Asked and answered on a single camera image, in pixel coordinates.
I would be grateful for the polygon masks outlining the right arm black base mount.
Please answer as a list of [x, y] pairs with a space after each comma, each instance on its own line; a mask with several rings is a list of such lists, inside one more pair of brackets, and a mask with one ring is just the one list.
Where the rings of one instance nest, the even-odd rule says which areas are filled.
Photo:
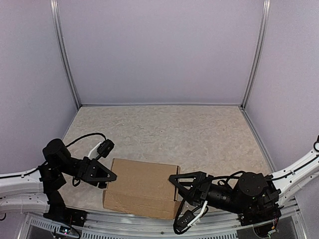
[[264, 209], [250, 207], [239, 214], [240, 224], [241, 226], [248, 226], [277, 219], [282, 215], [281, 208], [282, 207], [279, 207], [278, 204], [265, 207]]

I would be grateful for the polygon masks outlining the brown cardboard box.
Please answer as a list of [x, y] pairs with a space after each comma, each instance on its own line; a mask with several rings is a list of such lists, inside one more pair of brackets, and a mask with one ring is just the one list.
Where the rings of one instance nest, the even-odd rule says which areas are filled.
[[170, 175], [180, 173], [172, 164], [114, 158], [111, 171], [117, 175], [103, 192], [103, 208], [155, 219], [175, 218], [180, 202]]

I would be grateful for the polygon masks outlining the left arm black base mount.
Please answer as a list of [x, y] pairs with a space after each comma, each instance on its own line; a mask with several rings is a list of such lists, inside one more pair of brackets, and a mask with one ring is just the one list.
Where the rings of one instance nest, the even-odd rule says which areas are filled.
[[44, 213], [43, 216], [47, 219], [61, 222], [66, 225], [83, 227], [86, 222], [87, 214], [88, 213], [84, 210], [63, 206], [50, 206], [49, 211]]

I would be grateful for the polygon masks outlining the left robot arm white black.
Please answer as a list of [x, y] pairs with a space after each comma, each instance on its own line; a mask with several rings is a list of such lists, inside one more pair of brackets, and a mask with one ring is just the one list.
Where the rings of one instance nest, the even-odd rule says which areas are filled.
[[117, 176], [99, 162], [113, 150], [114, 143], [106, 139], [98, 143], [83, 159], [72, 157], [61, 139], [53, 139], [43, 149], [45, 162], [36, 168], [0, 176], [0, 214], [39, 212], [53, 215], [63, 222], [70, 216], [59, 189], [66, 184], [64, 175], [77, 187], [85, 182], [104, 189]]

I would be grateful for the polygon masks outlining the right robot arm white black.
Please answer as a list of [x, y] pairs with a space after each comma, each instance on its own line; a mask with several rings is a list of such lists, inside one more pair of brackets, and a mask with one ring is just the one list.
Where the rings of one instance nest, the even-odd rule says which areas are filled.
[[184, 202], [214, 207], [241, 216], [244, 225], [277, 219], [281, 208], [319, 175], [319, 142], [304, 157], [269, 175], [239, 171], [214, 177], [204, 172], [170, 175]]

